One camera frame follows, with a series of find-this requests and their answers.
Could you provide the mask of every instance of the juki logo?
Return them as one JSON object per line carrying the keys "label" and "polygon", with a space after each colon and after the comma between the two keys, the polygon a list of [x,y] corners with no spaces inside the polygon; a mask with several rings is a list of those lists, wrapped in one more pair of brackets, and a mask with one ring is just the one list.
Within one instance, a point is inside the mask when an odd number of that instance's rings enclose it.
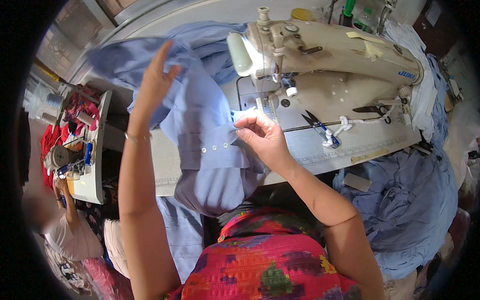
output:
{"label": "juki logo", "polygon": [[415,75],[408,73],[407,71],[398,72],[398,75],[405,76],[410,79],[415,79]]}

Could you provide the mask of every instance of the red patterned top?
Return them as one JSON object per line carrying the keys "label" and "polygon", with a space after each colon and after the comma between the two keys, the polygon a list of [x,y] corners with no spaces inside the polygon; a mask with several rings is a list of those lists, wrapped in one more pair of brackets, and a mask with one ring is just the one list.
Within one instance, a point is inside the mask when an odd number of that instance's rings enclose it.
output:
{"label": "red patterned top", "polygon": [[317,239],[317,231],[286,211],[248,210],[223,227],[185,284],[163,299],[361,299]]}

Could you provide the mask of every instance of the juki sewing machine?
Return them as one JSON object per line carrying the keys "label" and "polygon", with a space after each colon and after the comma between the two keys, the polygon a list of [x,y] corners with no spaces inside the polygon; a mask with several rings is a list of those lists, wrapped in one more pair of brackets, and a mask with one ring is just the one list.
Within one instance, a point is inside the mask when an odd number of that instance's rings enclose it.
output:
{"label": "juki sewing machine", "polygon": [[291,105],[328,124],[344,114],[368,120],[372,113],[352,110],[379,103],[409,113],[411,86],[422,81],[423,68],[406,48],[354,28],[272,21],[267,7],[258,12],[245,34],[227,38],[235,70],[251,78],[237,82],[242,110],[257,106],[284,130],[305,125],[300,114],[279,113]]}

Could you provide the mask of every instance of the bracelet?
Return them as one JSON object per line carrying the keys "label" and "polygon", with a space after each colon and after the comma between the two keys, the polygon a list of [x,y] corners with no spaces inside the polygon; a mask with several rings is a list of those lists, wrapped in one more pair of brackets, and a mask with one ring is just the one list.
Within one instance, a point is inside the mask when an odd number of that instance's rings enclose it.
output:
{"label": "bracelet", "polygon": [[[149,136],[149,139],[151,140],[152,139],[152,134],[148,133],[148,136]],[[138,136],[134,136],[134,135],[129,135],[127,132],[125,132],[125,138],[127,140],[131,140],[134,143],[138,143],[139,139],[143,139],[143,140],[147,141],[147,137],[144,136],[144,135],[142,135],[141,137],[138,137]]]}

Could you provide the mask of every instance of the yellow spool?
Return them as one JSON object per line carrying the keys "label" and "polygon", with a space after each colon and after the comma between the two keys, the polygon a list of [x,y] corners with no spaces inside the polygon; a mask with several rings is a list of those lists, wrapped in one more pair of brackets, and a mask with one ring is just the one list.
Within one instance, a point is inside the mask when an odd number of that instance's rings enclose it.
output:
{"label": "yellow spool", "polygon": [[304,8],[294,8],[290,15],[292,19],[297,19],[301,21],[315,21],[315,15],[313,12],[306,10]]}

